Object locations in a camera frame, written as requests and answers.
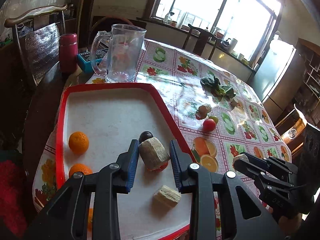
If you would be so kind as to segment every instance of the red tomato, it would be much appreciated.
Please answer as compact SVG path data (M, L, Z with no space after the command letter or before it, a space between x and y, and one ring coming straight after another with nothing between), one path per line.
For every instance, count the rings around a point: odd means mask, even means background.
M216 128L216 122L213 119L209 118L204 120L202 126L205 132L211 132Z
M168 166L168 164L169 164L169 162L166 162L163 165L161 165L158 169L153 170L153 171L158 171L158 172L163 171Z

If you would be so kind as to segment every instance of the red cloth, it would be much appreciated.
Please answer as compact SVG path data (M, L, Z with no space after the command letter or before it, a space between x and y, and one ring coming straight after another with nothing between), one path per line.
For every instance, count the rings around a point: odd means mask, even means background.
M23 178L23 169L12 161L0 162L0 217L18 237L27 228L21 207Z

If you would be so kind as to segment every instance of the screw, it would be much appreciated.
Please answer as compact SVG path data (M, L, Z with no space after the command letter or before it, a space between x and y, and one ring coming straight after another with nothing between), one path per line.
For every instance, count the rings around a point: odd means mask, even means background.
M229 178L233 179L233 178L236 176L236 174L235 174L234 171L227 171L227 176L228 176Z
M190 164L190 168L193 169L193 170L197 170L200 168L199 164L198 163L191 163Z
M109 165L109 168L112 169L112 170L116 170L119 168L119 164L118 163L111 163Z
M77 171L77 172L75 172L75 173L73 174L73 177L74 177L75 179L79 179L79 178L81 178L82 176L83 176L83 173L80 172L80 171Z

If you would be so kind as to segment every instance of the pink thermos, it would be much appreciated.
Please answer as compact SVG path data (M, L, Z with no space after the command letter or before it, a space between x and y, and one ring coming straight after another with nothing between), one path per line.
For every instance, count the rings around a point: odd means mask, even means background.
M60 70L62 73L71 74L77 70L77 34L63 34L59 43Z

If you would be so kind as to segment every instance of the floral tablecloth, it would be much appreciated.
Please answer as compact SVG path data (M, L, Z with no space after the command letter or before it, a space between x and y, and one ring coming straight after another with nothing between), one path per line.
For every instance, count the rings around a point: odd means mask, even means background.
M203 89L200 78L210 75L215 75L222 85L233 87L236 100L218 98L210 89ZM275 156L291 161L290 150L253 89L211 61L182 49L145 40L134 81L150 83L159 91L195 159L209 170L221 174L234 171L233 157L243 151L259 158ZM104 82L103 76L94 74L87 83ZM212 132L203 132L204 120L196 118L196 111L203 104L210 104L212 111L209 115L219 119ZM258 197L259 191L253 180L236 173ZM38 211L56 189L54 130L45 146L33 184L33 199ZM217 230L220 231L219 207L216 212Z

